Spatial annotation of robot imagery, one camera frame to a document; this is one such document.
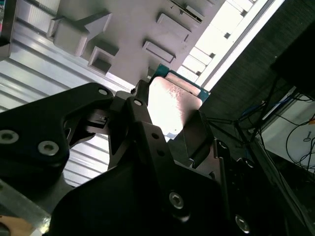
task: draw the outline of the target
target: wire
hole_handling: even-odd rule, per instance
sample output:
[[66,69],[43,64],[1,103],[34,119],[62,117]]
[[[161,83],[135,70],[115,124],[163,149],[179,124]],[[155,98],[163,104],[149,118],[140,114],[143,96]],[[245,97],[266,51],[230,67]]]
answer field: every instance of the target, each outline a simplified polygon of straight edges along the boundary
[[[268,159],[269,159],[269,160],[275,165],[275,167],[276,167],[275,162],[274,162],[274,161],[272,160],[272,158],[268,155],[268,152],[267,152],[267,149],[266,149],[266,146],[265,146],[265,143],[264,143],[264,139],[262,138],[262,135],[261,135],[261,129],[259,130],[258,133],[259,133],[259,135],[260,135],[261,144],[262,144],[262,146],[263,146],[263,148],[264,148],[264,150],[265,150],[265,152],[266,152],[266,154],[267,154]],[[299,213],[300,213],[300,216],[301,216],[301,218],[302,218],[302,220],[303,220],[303,223],[304,223],[305,227],[308,228],[308,224],[306,223],[306,219],[305,219],[305,217],[304,217],[304,214],[303,214],[302,210],[300,209],[300,207],[298,206],[298,204],[295,202],[295,200],[292,198],[291,194],[289,193],[289,191],[288,191],[288,189],[287,189],[287,187],[286,187],[286,185],[285,185],[285,183],[284,183],[284,181],[285,181],[284,177],[282,176],[281,172],[279,171],[279,169],[278,169],[277,167],[276,167],[276,170],[277,170],[278,175],[279,175],[279,177],[280,177],[281,184],[282,184],[283,188],[285,189],[287,195],[291,198],[292,202],[294,203],[294,205],[295,205],[296,208],[298,209],[298,211],[299,211]]]
[[290,122],[291,124],[298,125],[298,124],[293,123],[292,121],[288,120],[287,118],[284,118],[284,117],[282,117],[282,116],[280,116],[280,115],[278,115],[276,113],[274,113],[274,115],[277,116],[277,117],[281,117],[282,119],[285,119],[286,121]]
[[315,114],[312,116],[312,118],[311,118],[310,120],[308,120],[308,121],[306,121],[306,122],[304,122],[304,123],[301,123],[301,124],[297,125],[295,128],[293,128],[293,129],[290,131],[290,133],[289,133],[289,135],[287,136],[286,141],[285,141],[285,150],[286,150],[286,153],[287,153],[288,157],[290,158],[290,160],[291,160],[294,164],[300,166],[300,167],[303,168],[303,169],[305,169],[305,166],[303,166],[303,165],[301,164],[301,162],[302,162],[308,155],[310,156],[309,161],[311,161],[312,150],[313,150],[313,148],[314,148],[313,142],[314,142],[315,138],[313,138],[312,141],[311,141],[311,150],[310,150],[310,152],[309,152],[308,154],[306,154],[306,156],[302,156],[301,159],[300,159],[300,161],[296,161],[296,160],[294,160],[294,159],[291,157],[291,155],[290,155],[290,153],[289,153],[289,151],[288,151],[288,147],[287,147],[287,146],[288,146],[288,141],[289,141],[289,138],[290,138],[291,134],[292,134],[298,127],[301,127],[301,126],[303,126],[303,125],[308,124],[311,120],[314,119],[314,117],[315,117]]
[[314,146],[315,146],[315,138],[312,138],[312,141],[311,141],[311,150],[310,150],[310,152],[309,152],[310,157],[309,157],[309,161],[308,161],[308,164],[307,164],[307,171],[308,171],[309,168],[310,168],[310,162],[311,162],[312,151],[313,151]]
[[309,102],[309,103],[311,103],[311,102],[313,102],[313,100],[312,99],[300,99],[300,98],[296,98],[296,97],[293,97],[293,96],[291,96],[290,98],[292,98],[293,100],[297,100],[297,101],[302,101],[302,102]]

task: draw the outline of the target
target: grey plastic part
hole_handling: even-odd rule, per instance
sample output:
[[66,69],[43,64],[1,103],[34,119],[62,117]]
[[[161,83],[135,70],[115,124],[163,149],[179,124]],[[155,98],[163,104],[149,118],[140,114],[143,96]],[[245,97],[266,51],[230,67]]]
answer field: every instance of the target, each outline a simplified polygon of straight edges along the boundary
[[88,31],[88,41],[104,32],[108,26],[112,13],[103,11],[92,16],[86,17],[77,21],[78,24],[83,25]]
[[111,13],[103,11],[78,21],[66,18],[53,19],[47,36],[53,37],[57,47],[79,57],[83,54],[88,41],[106,30],[111,16]]
[[172,60],[175,58],[174,55],[168,53],[167,51],[163,50],[159,46],[155,45],[150,41],[146,41],[144,43],[143,49],[146,50],[149,54],[155,57],[158,60],[164,62],[164,64],[170,65]]
[[191,33],[190,30],[186,29],[164,13],[160,14],[157,23],[169,29],[184,42],[187,40],[189,34]]
[[103,74],[106,74],[111,67],[111,61],[119,49],[109,44],[102,44],[103,48],[94,47],[88,66]]
[[186,10],[191,12],[193,15],[195,15],[196,17],[198,17],[200,20],[203,21],[203,19],[205,18],[203,15],[201,15],[199,12],[197,12],[195,9],[193,9],[191,6],[186,6]]
[[0,46],[0,61],[10,56],[10,43]]
[[54,45],[74,56],[81,56],[88,42],[89,31],[75,22],[63,19],[59,22]]
[[54,39],[55,33],[58,27],[58,23],[64,19],[64,16],[59,16],[50,20],[48,31],[46,33],[47,38]]

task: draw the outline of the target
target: corrugated metal wall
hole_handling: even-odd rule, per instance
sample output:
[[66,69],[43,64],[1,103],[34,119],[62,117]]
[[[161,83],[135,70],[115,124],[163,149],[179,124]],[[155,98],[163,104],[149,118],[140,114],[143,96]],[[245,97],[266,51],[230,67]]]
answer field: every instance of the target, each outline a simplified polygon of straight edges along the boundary
[[[45,30],[59,0],[38,2],[42,5],[19,1],[12,54],[0,62],[0,112],[89,82],[98,82],[114,92],[133,88],[111,74],[104,76],[92,71],[86,60],[56,48],[45,37]],[[78,186],[105,172],[108,161],[107,137],[96,135],[70,151],[64,177],[69,184]]]

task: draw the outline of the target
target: black mount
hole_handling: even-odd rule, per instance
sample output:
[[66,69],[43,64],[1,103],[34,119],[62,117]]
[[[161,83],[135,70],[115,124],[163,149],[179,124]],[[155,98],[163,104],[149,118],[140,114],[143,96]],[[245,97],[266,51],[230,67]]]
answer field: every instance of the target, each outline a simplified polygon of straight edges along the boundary
[[53,207],[48,235],[286,235],[259,168],[232,159],[200,111],[182,131],[192,167],[174,162],[151,122],[148,89],[141,81],[135,96],[113,96],[91,83],[1,113],[0,131],[18,138],[0,143],[0,178],[49,212],[38,196],[49,197],[42,193],[59,180],[69,149],[96,133],[109,136],[109,170]]

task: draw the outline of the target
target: hole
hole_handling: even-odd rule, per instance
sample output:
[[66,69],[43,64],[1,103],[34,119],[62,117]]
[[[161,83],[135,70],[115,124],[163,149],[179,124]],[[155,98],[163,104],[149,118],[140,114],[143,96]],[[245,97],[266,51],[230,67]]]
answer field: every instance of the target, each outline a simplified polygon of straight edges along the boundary
[[138,101],[138,100],[136,100],[136,99],[135,99],[133,102],[134,102],[135,104],[137,104],[138,106],[141,106],[141,105],[142,105],[142,102],[140,102],[140,101]]
[[99,89],[98,92],[99,92],[100,94],[103,94],[103,95],[107,95],[107,94],[108,94],[108,92],[105,91],[105,90],[103,90],[103,89]]
[[157,150],[157,153],[159,156],[165,156],[165,153],[164,151],[161,151],[161,150]]
[[52,150],[54,150],[54,147],[53,147],[52,145],[50,145],[50,144],[46,144],[46,145],[44,146],[44,149],[45,149],[46,151],[52,151]]
[[5,134],[2,134],[2,135],[1,135],[1,138],[2,138],[3,140],[9,141],[9,140],[13,139],[13,135],[12,135],[12,134],[9,134],[9,133],[5,133]]
[[152,137],[155,138],[155,139],[159,138],[159,136],[156,133],[152,133]]
[[177,205],[179,205],[179,204],[181,203],[181,199],[180,199],[178,196],[176,196],[176,195],[174,195],[174,196],[172,197],[172,199],[174,200],[174,202],[175,202]]

